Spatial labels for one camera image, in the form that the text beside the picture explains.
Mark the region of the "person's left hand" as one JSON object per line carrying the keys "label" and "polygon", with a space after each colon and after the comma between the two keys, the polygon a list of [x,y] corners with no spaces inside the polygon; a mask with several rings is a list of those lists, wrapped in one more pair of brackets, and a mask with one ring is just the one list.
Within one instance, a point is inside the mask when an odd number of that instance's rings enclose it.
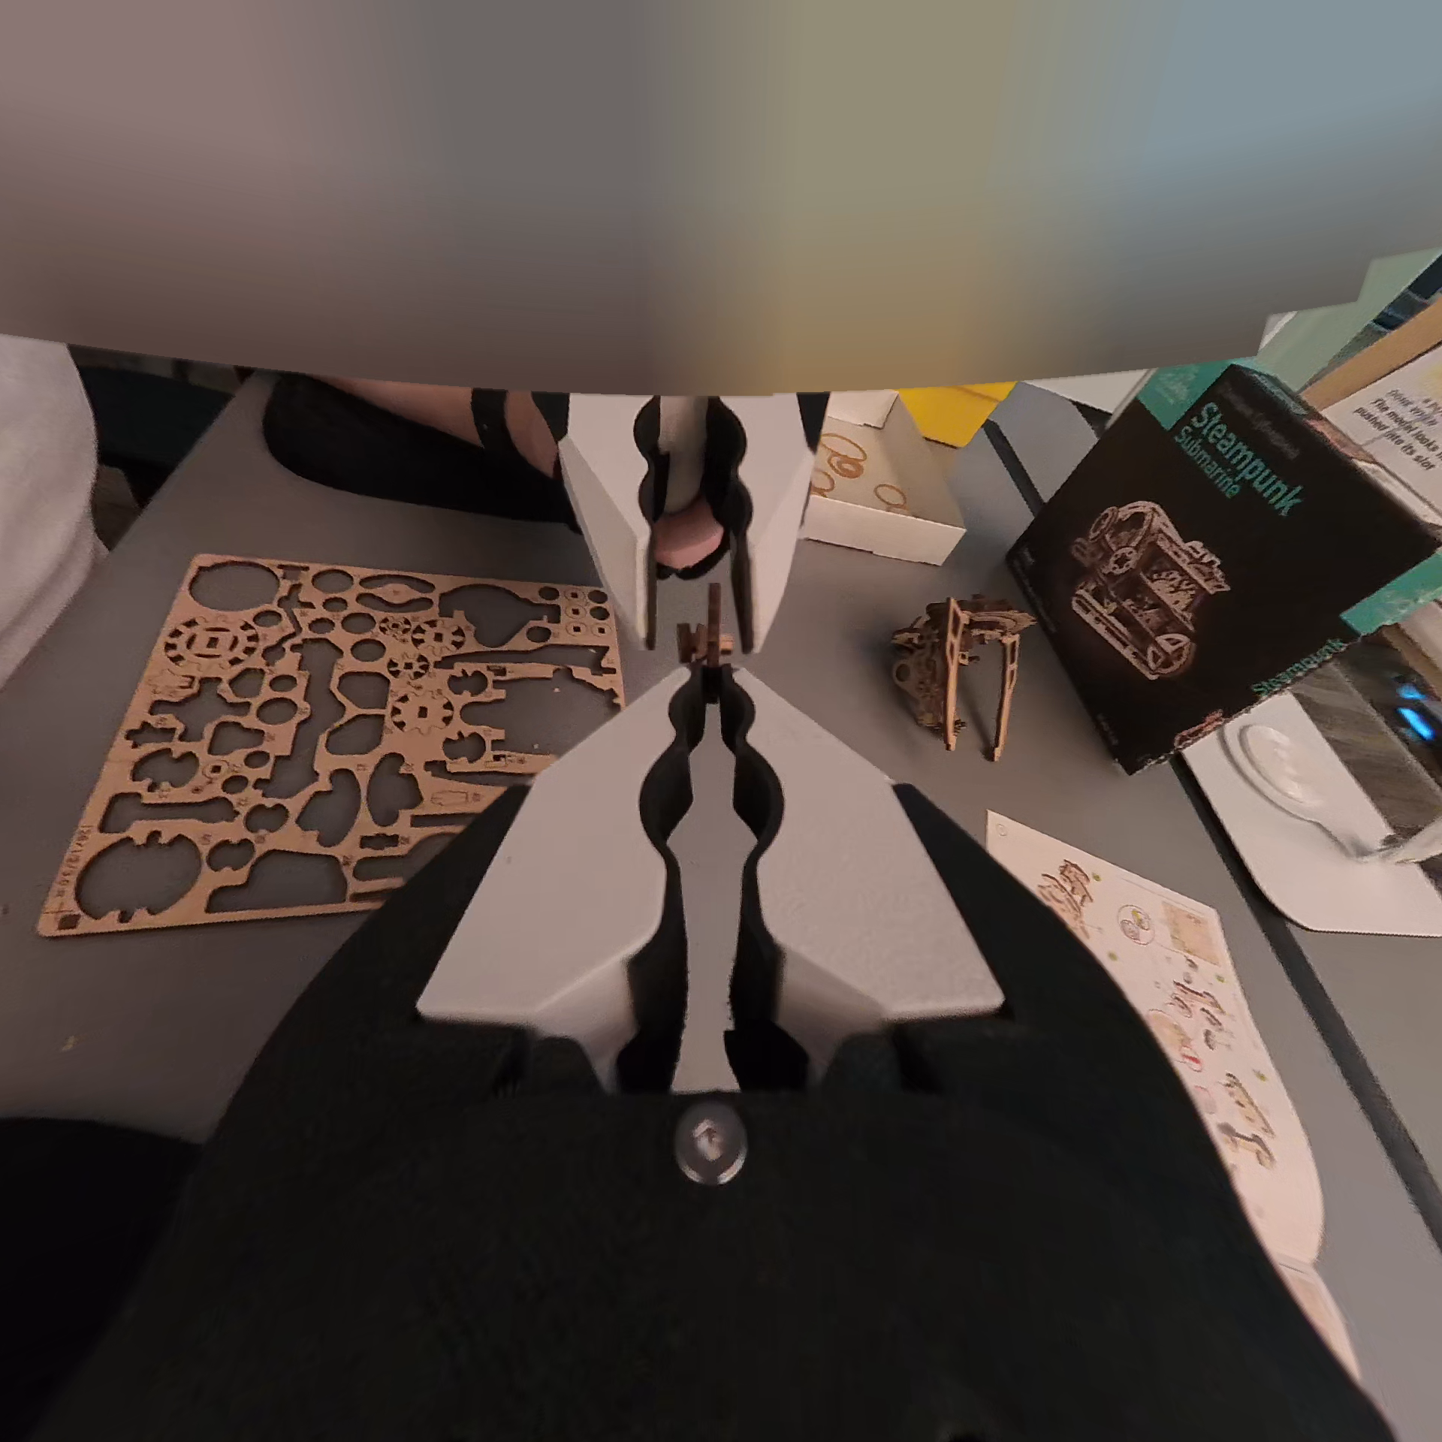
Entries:
{"label": "person's left hand", "polygon": [[727,539],[703,497],[684,509],[662,513],[653,523],[653,559],[659,568],[684,571],[703,564]]}

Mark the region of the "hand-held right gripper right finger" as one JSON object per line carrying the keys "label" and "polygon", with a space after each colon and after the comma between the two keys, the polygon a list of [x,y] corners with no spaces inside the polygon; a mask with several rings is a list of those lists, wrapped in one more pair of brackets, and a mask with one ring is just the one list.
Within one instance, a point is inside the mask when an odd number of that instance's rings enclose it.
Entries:
{"label": "hand-held right gripper right finger", "polygon": [[854,1035],[990,1016],[1004,992],[892,779],[748,672],[717,681],[741,885],[725,1055],[744,1090],[803,1090]]}

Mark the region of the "yellow plastic bin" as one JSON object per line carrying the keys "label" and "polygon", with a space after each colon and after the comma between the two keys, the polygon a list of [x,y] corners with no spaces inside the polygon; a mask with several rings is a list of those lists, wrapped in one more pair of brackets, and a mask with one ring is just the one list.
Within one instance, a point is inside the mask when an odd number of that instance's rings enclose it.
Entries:
{"label": "yellow plastic bin", "polygon": [[899,389],[897,400],[926,441],[964,448],[1016,382]]}

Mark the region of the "open instruction booklet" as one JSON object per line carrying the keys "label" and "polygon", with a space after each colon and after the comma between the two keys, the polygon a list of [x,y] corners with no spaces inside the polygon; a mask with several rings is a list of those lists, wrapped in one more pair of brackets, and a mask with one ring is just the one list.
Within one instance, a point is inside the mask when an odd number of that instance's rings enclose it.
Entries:
{"label": "open instruction booklet", "polygon": [[997,812],[985,817],[985,848],[1120,987],[1180,1078],[1292,1297],[1359,1380],[1340,1308],[1316,1272],[1318,1167],[1252,1021],[1218,913]]}

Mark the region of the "person's white shirt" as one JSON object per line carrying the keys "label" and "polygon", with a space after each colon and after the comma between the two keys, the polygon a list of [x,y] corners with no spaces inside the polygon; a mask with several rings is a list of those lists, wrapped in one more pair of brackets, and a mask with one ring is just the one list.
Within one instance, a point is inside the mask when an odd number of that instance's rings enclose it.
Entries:
{"label": "person's white shirt", "polygon": [[70,351],[1,336],[1,681],[102,557],[95,422]]}

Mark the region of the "partly built wooden model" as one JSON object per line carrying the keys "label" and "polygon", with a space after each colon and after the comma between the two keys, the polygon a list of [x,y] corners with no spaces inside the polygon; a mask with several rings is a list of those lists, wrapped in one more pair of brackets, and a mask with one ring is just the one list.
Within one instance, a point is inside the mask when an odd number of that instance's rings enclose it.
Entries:
{"label": "partly built wooden model", "polygon": [[1004,600],[974,594],[931,602],[906,626],[894,630],[892,683],[906,695],[914,722],[942,738],[952,751],[964,726],[959,712],[959,676],[973,654],[1000,647],[1000,691],[988,758],[1004,753],[1010,721],[1022,633],[1034,616]]}

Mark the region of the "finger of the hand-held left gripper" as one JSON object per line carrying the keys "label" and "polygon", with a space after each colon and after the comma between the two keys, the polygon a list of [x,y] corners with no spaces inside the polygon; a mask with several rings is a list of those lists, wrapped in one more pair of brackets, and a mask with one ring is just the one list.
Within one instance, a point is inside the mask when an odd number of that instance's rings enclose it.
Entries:
{"label": "finger of the hand-held left gripper", "polygon": [[655,648],[655,394],[571,393],[557,444],[569,506],[617,614]]}
{"label": "finger of the hand-held left gripper", "polygon": [[758,652],[777,616],[804,520],[827,391],[715,398],[736,638]]}

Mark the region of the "wooden gear with axle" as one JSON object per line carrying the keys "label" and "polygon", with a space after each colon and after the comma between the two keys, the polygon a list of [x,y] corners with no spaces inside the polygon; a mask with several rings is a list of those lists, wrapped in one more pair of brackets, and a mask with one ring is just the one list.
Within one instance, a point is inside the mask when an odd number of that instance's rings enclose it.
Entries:
{"label": "wooden gear with axle", "polygon": [[689,631],[689,664],[696,669],[701,697],[710,705],[717,705],[722,697],[722,683],[734,648],[734,640],[724,630],[722,619],[722,585],[720,581],[710,581],[705,619]]}

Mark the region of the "black model kit box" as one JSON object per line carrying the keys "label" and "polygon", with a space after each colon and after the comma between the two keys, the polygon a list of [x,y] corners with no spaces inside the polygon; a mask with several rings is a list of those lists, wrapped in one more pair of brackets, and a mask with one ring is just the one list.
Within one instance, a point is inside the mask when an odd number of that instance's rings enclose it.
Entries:
{"label": "black model kit box", "polygon": [[1211,362],[1149,374],[1005,561],[1132,775],[1436,600],[1438,542],[1292,389]]}

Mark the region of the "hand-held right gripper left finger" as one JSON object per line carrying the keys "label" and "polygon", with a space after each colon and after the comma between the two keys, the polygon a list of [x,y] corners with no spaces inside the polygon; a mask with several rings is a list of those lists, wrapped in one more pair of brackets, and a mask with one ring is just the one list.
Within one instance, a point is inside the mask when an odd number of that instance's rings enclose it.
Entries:
{"label": "hand-held right gripper left finger", "polygon": [[691,806],[689,757],[681,666],[530,784],[420,1014],[574,1040],[604,1084],[669,1091],[688,1000],[669,841]]}

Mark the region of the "laser-cut plywood parts sheet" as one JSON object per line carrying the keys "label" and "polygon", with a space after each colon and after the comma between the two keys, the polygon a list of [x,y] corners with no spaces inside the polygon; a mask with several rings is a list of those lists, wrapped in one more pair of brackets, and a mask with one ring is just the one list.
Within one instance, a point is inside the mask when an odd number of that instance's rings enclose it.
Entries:
{"label": "laser-cut plywood parts sheet", "polygon": [[593,583],[197,554],[35,932],[377,908],[622,703]]}

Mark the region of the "white cardboard box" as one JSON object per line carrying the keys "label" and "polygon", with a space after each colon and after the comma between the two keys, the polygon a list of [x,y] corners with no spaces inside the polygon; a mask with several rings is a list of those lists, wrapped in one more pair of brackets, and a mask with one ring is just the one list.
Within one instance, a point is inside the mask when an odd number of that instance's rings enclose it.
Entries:
{"label": "white cardboard box", "polygon": [[923,437],[894,389],[830,391],[801,533],[830,545],[942,564],[966,521],[950,451]]}

